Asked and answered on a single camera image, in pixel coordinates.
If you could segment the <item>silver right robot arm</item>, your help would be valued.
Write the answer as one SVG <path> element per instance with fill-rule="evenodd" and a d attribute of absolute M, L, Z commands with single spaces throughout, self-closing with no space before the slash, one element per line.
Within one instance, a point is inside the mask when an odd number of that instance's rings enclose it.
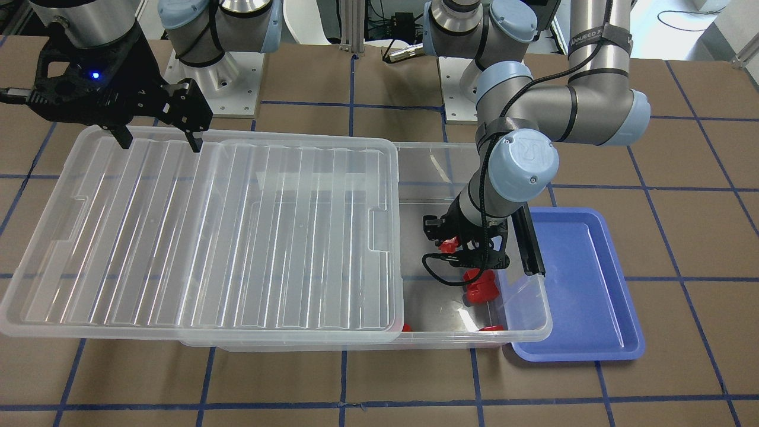
<path fill-rule="evenodd" d="M 165 80 L 126 1 L 32 1 L 48 40 L 33 86 L 3 88 L 2 102 L 29 107 L 50 122 L 95 125 L 130 148 L 128 125 L 152 117 L 201 150 L 212 109 L 192 77 Z M 176 59 L 209 68 L 231 52 L 274 52 L 281 43 L 282 1 L 160 1 L 160 22 Z"/>

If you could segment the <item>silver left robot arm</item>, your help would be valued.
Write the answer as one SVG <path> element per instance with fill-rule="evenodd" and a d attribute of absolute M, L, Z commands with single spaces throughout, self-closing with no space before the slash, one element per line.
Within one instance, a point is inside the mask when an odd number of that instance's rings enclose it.
<path fill-rule="evenodd" d="M 573 1 L 569 68 L 534 78 L 524 55 L 537 34 L 537 16 L 521 1 L 431 1 L 423 12 L 428 56 L 471 59 L 476 79 L 479 164 L 442 216 L 423 217 L 437 250 L 424 254 L 453 267 L 509 267 L 504 246 L 514 232 L 524 273 L 545 274 L 528 207 L 553 181 L 555 145 L 629 146 L 650 121 L 645 94 L 630 87 L 633 37 L 629 1 Z"/>

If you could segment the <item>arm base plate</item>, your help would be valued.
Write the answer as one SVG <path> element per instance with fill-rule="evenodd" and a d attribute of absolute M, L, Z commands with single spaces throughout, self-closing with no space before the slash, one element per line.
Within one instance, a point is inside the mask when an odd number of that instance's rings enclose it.
<path fill-rule="evenodd" d="M 266 54 L 261 52 L 227 52 L 216 64 L 193 68 L 172 56 L 164 70 L 166 81 L 176 84 L 184 78 L 195 80 L 215 118 L 253 119 Z"/>
<path fill-rule="evenodd" d="M 445 121 L 453 125 L 476 125 L 477 80 L 481 71 L 474 59 L 439 57 L 438 68 Z"/>

